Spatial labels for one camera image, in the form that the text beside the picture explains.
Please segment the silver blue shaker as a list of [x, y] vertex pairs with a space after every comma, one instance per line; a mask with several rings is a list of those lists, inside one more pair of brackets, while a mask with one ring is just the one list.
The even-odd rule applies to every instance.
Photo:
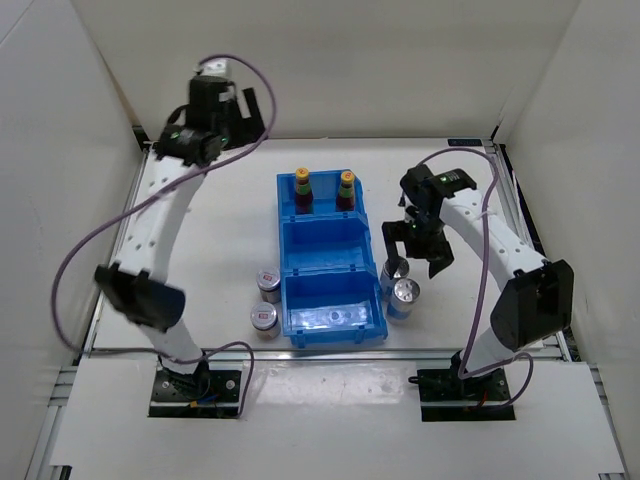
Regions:
[[384, 263], [380, 275], [380, 287], [384, 301], [390, 300], [392, 294], [395, 292], [395, 285], [397, 283], [400, 284], [400, 297], [407, 298], [407, 295], [412, 289], [407, 280], [409, 270], [408, 260], [404, 257], [399, 258], [399, 265], [394, 273], [391, 273], [390, 262], [386, 261]]
[[392, 287], [387, 304], [386, 318], [391, 322], [409, 319], [420, 297], [419, 284], [411, 278], [399, 279]]

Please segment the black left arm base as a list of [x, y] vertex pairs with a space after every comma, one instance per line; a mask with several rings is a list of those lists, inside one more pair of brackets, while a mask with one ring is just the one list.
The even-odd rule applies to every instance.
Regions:
[[235, 419], [238, 417], [244, 373], [214, 369], [199, 380], [180, 378], [157, 368], [147, 416], [164, 419]]

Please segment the aluminium frame rail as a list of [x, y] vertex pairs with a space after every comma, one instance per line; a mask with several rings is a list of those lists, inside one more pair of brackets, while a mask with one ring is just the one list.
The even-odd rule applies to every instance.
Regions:
[[[521, 187], [518, 184], [515, 171], [507, 153], [506, 145], [492, 141], [486, 150], [488, 155], [492, 155], [495, 158], [495, 162], [498, 165], [500, 176], [500, 199], [502, 202], [507, 204], [507, 222], [509, 223], [509, 226], [516, 230], [527, 245], [532, 246], [536, 251], [544, 254], [545, 251], [541, 238], [536, 229], [535, 222], [530, 213]], [[561, 357], [563, 360], [568, 362], [577, 362], [578, 360], [584, 361], [584, 358], [580, 354], [579, 347], [577, 346], [577, 341], [573, 337], [571, 330], [568, 330], [568, 333], [563, 331], [557, 334], [556, 339], [560, 347]], [[591, 362], [587, 362], [586, 365], [591, 371], [595, 388], [598, 392], [617, 453], [622, 463], [621, 472], [603, 473], [600, 474], [600, 477], [602, 479], [628, 479], [629, 471], [617, 436], [611, 414], [609, 398], [599, 367], [597, 364]]]

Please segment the blue storage bin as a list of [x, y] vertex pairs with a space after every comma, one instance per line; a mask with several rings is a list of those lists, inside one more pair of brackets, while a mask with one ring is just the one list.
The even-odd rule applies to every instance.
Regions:
[[366, 269], [294, 271], [282, 280], [282, 333], [299, 349], [388, 337], [379, 280]]
[[[310, 183], [313, 193], [312, 214], [315, 216], [336, 216], [336, 197], [341, 184], [341, 170], [312, 171], [310, 173]], [[281, 173], [276, 176], [277, 185], [277, 206], [278, 219], [289, 221], [297, 215], [295, 206], [295, 174]], [[354, 182], [355, 206], [354, 213], [348, 215], [359, 215], [367, 217], [364, 205], [362, 182], [359, 178]]]
[[368, 220], [354, 212], [287, 217], [279, 224], [279, 254], [287, 273], [377, 271]]

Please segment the blue near storage bin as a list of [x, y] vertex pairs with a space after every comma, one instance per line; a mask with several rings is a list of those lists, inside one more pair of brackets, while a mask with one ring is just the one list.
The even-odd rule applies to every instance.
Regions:
[[379, 280], [366, 269], [294, 271], [282, 280], [282, 333], [299, 349], [388, 337]]

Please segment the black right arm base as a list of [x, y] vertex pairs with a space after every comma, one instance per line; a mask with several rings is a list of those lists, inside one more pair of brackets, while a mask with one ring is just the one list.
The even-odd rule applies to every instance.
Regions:
[[418, 388], [423, 422], [514, 421], [514, 407], [502, 368], [460, 380], [452, 369], [421, 369], [408, 378]]

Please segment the blue middle storage bin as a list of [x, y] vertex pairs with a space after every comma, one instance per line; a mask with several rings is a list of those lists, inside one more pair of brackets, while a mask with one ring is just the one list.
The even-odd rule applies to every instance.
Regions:
[[287, 273], [377, 271], [368, 220], [354, 212], [287, 217], [279, 224], [279, 254]]

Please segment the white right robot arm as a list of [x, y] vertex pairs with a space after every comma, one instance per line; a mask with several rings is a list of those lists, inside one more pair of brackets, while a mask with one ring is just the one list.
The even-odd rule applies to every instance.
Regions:
[[481, 259], [479, 294], [467, 344], [453, 364], [449, 387], [470, 400], [486, 384], [485, 375], [522, 356], [530, 344], [569, 326], [574, 272], [564, 260], [550, 261], [490, 213], [490, 193], [461, 169], [434, 174], [426, 165], [400, 180], [405, 217], [385, 222], [382, 233], [387, 271], [405, 255], [423, 259], [430, 276], [454, 261], [444, 230], [455, 231]]

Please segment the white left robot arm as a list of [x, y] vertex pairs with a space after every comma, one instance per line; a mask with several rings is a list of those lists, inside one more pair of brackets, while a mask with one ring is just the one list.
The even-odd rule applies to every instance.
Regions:
[[148, 338], [163, 368], [175, 376], [175, 388], [188, 400], [206, 395], [210, 377], [203, 352], [183, 320], [186, 295], [167, 282], [170, 257], [203, 183], [202, 169], [222, 151], [253, 143], [264, 131], [253, 91], [244, 94], [248, 118], [240, 112], [228, 75], [198, 73], [190, 80], [187, 103], [171, 114], [152, 149], [151, 203], [133, 215], [112, 264], [97, 267], [94, 274], [112, 308]]

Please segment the sauce bottle yellow cap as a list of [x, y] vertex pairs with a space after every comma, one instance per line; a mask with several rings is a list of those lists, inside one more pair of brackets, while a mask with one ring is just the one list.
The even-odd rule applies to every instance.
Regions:
[[310, 173], [305, 167], [295, 171], [295, 210], [298, 215], [313, 212], [313, 191], [310, 183]]
[[340, 175], [340, 185], [336, 195], [337, 211], [353, 211], [355, 208], [355, 179], [356, 176], [350, 170], [345, 170]]

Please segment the blue far storage bin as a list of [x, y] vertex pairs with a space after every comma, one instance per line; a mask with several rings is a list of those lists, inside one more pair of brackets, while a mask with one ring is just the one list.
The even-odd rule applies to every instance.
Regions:
[[[312, 214], [315, 216], [336, 216], [336, 197], [341, 184], [341, 170], [312, 171], [310, 173], [310, 183], [313, 193]], [[278, 219], [289, 221], [297, 215], [295, 206], [295, 174], [281, 173], [276, 176], [277, 185], [277, 206]], [[362, 182], [359, 178], [354, 182], [355, 206], [354, 213], [348, 215], [359, 215], [367, 217], [364, 205]]]

